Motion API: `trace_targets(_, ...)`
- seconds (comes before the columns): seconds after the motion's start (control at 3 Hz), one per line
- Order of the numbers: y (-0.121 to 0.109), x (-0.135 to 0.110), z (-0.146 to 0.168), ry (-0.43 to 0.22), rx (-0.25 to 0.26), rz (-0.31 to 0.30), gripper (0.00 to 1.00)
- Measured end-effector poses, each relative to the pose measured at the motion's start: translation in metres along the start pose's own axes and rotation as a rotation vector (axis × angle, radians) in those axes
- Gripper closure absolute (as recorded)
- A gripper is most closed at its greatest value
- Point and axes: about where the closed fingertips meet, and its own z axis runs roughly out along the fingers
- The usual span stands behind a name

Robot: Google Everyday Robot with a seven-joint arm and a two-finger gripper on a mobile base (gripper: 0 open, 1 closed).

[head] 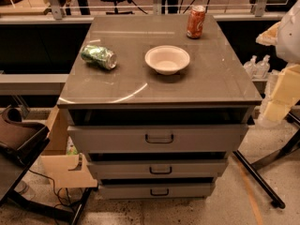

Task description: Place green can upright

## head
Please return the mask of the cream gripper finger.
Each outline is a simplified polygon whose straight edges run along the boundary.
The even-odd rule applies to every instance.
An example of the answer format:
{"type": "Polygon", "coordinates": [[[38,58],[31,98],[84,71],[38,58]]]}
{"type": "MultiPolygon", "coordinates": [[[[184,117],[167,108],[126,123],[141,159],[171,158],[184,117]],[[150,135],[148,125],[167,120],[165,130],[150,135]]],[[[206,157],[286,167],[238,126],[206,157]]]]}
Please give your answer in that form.
{"type": "Polygon", "coordinates": [[[278,43],[278,27],[280,22],[276,22],[270,28],[256,37],[256,42],[264,46],[276,46],[278,43]]]}
{"type": "Polygon", "coordinates": [[[276,85],[262,113],[264,123],[279,123],[300,100],[300,65],[289,63],[277,75],[276,85]]]}

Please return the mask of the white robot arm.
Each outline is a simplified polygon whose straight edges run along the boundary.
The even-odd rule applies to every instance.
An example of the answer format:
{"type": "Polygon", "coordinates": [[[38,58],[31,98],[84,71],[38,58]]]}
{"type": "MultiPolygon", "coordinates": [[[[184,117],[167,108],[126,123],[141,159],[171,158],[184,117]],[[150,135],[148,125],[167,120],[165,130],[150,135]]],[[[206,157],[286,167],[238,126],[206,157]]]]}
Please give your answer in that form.
{"type": "Polygon", "coordinates": [[[277,82],[260,114],[260,123],[270,127],[281,122],[300,100],[300,0],[280,22],[259,34],[256,42],[273,45],[277,57],[287,62],[277,75],[277,82]]]}

